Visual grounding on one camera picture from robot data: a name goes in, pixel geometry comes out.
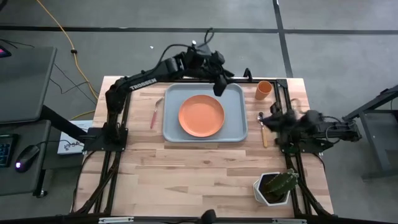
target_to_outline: gray tray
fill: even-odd
[[[213,93],[214,84],[176,83],[170,85],[165,93],[163,136],[170,142],[238,142],[248,135],[248,121],[242,88],[229,84],[223,96]],[[214,135],[205,138],[192,136],[182,129],[178,112],[182,103],[195,95],[208,95],[216,98],[224,108],[223,127]]]

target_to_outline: orange cup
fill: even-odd
[[[263,100],[272,91],[272,84],[267,81],[261,81],[257,85],[256,95],[254,96],[256,100]]]

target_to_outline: desk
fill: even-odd
[[[40,145],[39,155],[36,157],[29,170],[24,173],[18,173],[14,166],[17,156],[27,146],[49,140],[50,128],[50,121],[38,121],[30,124],[12,124],[0,128],[0,133],[19,135],[10,166],[0,169],[0,195],[23,194],[33,192],[37,188],[38,190],[42,189],[41,178],[44,177],[42,173],[42,164],[46,149],[45,144]]]
[[[119,77],[104,77],[93,125],[106,121],[105,92]],[[287,79],[291,98],[308,109],[304,81]],[[270,115],[275,102],[270,95],[256,101],[256,84],[242,84],[248,117],[246,140],[235,143],[171,143],[162,135],[163,104],[153,130],[149,128],[155,102],[170,83],[157,83],[134,91],[127,127],[127,148],[122,154],[112,215],[200,217],[215,209],[218,217],[293,217],[291,200],[286,206],[266,207],[254,199],[252,185],[261,173],[285,171],[283,155],[274,145],[276,133],[267,133],[269,147],[262,146],[257,114]],[[78,187],[76,206],[81,207],[98,185],[103,152],[87,161]],[[302,155],[307,185],[324,208],[333,213],[325,173],[312,154]],[[298,191],[300,204],[301,194]]]
[[[56,53],[53,47],[18,49],[0,60],[0,124],[49,120],[53,127],[81,140],[84,130],[44,105]]]

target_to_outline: cactus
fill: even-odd
[[[293,169],[287,170],[285,173],[276,175],[264,186],[264,193],[280,196],[292,190],[297,185],[299,174]]]

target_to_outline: white paper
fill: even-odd
[[[88,128],[90,128],[93,125],[93,120],[89,121],[70,121],[72,124],[78,126],[85,132],[87,132]],[[60,141],[60,144],[58,145],[58,154],[60,155],[65,155],[65,154],[74,154],[74,153],[81,153],[83,150],[84,144],[77,141],[76,139],[70,137],[69,135],[65,133],[61,133],[61,138],[60,140],[67,140],[71,144],[69,144],[66,141]]]

